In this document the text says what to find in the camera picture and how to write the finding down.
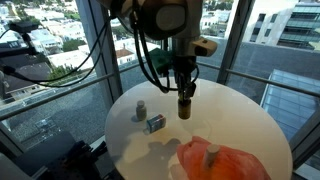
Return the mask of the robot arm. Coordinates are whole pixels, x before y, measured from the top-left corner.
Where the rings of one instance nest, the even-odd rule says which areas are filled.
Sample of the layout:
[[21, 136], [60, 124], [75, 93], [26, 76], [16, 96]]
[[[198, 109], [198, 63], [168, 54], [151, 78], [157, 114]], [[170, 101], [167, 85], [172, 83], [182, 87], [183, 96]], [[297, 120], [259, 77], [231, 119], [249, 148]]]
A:
[[[196, 57], [211, 52], [206, 49], [207, 41], [200, 36], [202, 0], [97, 1], [134, 35], [139, 66], [148, 81], [163, 93], [177, 91], [179, 102], [190, 102], [196, 89], [195, 80], [191, 80], [191, 73], [197, 69]], [[173, 38], [169, 66], [175, 74], [176, 88], [160, 83], [145, 37], [153, 40]]]

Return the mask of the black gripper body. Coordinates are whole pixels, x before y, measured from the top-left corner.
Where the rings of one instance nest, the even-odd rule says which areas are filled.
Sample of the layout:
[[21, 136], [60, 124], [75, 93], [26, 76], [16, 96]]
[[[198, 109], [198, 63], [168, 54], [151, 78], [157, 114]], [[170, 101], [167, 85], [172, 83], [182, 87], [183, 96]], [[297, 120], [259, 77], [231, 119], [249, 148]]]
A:
[[178, 88], [185, 88], [191, 82], [191, 73], [196, 68], [195, 56], [175, 56], [173, 70]]

